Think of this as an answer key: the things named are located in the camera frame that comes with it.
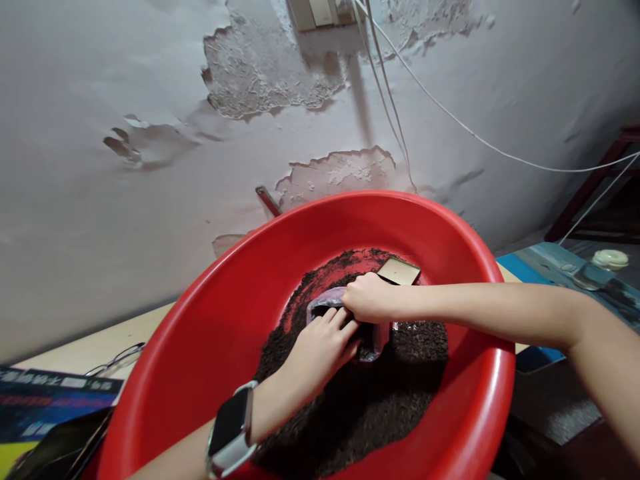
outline plastic bag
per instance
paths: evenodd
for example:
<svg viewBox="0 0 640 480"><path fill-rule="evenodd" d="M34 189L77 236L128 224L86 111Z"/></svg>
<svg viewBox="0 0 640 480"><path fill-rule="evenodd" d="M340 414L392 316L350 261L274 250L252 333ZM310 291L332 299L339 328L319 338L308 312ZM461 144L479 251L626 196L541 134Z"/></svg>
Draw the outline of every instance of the plastic bag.
<svg viewBox="0 0 640 480"><path fill-rule="evenodd" d="M330 308L344 307L342 303L342 295L346 287L336 287L320 294L307 305L307 325L317 317L323 315ZM376 360L382 349L389 341L389 323L380 323L373 325L371 323L363 323L354 334L354 339L360 340L358 353L356 358L362 362L372 362Z"/></svg>

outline hand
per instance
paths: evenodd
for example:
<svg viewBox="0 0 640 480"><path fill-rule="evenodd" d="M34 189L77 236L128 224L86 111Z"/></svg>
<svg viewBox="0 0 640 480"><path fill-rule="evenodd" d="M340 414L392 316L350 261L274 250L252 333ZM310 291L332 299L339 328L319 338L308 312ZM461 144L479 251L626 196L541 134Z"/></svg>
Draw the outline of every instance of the hand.
<svg viewBox="0 0 640 480"><path fill-rule="evenodd" d="M393 320L399 313L396 289L369 272L347 285L342 302L359 321L382 323Z"/></svg>
<svg viewBox="0 0 640 480"><path fill-rule="evenodd" d="M346 318L344 308L338 311L332 308L324 316L314 318L300 332L278 370L283 388L293 392L301 406L315 398L335 372L356 354L358 344L347 344L359 324L351 320L340 330Z"/></svg>

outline glass jar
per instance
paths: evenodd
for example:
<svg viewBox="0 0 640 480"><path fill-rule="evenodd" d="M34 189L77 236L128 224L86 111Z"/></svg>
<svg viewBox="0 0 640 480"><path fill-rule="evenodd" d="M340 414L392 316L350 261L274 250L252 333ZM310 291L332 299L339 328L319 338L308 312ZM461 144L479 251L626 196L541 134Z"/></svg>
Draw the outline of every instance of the glass jar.
<svg viewBox="0 0 640 480"><path fill-rule="evenodd" d="M620 250L598 250L591 261L575 273L573 282L584 290L600 290L628 264L629 257Z"/></svg>

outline jar lid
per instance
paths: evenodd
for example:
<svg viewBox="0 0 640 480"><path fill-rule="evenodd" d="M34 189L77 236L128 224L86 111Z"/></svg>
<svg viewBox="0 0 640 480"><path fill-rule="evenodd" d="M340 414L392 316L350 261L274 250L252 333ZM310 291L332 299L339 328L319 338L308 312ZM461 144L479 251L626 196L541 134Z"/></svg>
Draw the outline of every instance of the jar lid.
<svg viewBox="0 0 640 480"><path fill-rule="evenodd" d="M628 266L629 257L620 250L598 250L591 261L598 267L617 271Z"/></svg>

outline smartwatch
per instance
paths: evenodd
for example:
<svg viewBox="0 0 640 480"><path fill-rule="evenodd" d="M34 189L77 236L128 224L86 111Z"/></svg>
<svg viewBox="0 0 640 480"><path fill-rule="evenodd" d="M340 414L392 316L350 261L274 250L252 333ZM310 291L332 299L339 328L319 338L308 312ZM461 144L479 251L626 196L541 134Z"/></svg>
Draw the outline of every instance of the smartwatch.
<svg viewBox="0 0 640 480"><path fill-rule="evenodd" d="M207 474L212 480L232 473L257 448L249 444L253 389L257 386L258 382L252 380L238 388L218 410L207 448Z"/></svg>

